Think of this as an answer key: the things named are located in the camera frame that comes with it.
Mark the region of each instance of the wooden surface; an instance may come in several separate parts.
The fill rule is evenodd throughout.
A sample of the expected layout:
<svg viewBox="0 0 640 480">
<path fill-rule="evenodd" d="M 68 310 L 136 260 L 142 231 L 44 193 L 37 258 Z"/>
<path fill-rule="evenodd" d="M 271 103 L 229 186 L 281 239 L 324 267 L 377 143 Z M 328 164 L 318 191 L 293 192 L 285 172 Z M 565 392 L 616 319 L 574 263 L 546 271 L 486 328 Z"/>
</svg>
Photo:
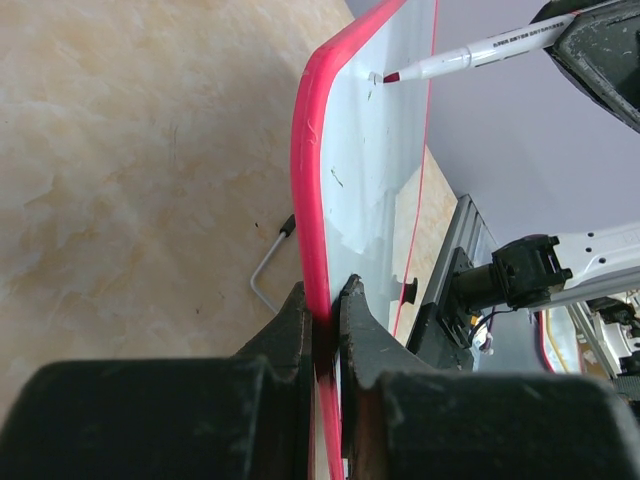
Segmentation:
<svg viewBox="0 0 640 480">
<path fill-rule="evenodd" d="M 292 211 L 298 81 L 350 20 L 342 0 L 0 0 L 0 417 L 48 362 L 225 356 L 271 318 L 248 280 Z M 427 225 L 451 216 L 438 181 Z M 280 302 L 300 278 L 290 240 L 262 285 Z"/>
</svg>

